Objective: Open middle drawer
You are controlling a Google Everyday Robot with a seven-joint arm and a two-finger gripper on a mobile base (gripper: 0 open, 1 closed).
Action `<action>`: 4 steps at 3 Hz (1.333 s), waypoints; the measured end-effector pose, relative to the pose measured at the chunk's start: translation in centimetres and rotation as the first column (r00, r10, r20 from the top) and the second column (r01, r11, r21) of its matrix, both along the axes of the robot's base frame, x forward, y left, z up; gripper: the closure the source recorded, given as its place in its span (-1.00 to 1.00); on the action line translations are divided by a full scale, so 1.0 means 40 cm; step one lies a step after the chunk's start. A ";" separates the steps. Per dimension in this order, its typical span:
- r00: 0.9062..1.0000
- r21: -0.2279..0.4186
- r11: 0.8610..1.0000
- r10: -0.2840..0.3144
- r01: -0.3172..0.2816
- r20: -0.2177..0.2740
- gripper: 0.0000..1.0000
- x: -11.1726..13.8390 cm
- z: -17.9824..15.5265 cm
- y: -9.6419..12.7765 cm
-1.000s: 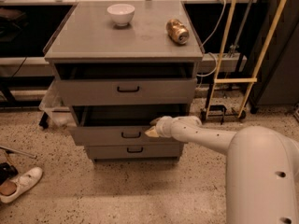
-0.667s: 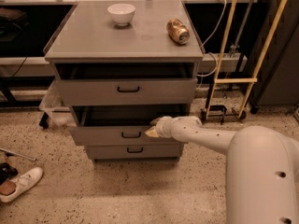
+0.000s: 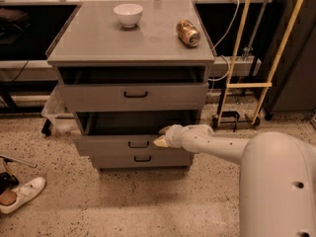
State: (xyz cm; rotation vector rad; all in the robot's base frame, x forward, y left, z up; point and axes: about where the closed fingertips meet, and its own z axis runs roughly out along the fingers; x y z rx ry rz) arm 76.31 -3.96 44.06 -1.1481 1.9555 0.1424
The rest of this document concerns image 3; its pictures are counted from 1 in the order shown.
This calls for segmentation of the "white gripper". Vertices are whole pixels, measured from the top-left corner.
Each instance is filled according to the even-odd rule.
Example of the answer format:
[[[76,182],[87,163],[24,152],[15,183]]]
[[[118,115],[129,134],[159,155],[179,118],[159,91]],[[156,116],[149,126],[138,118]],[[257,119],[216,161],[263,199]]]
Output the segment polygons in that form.
[[[183,127],[179,124],[168,125],[158,131],[159,134],[165,134],[156,138],[153,143],[157,147],[181,148],[182,147]]]

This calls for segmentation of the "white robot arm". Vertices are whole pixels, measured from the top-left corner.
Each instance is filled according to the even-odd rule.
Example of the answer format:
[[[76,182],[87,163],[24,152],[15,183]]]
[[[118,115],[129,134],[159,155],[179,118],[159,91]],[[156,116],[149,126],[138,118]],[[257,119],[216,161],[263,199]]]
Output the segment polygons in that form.
[[[165,127],[154,144],[240,166],[240,237],[316,237],[315,146],[280,132],[219,137],[205,124]]]

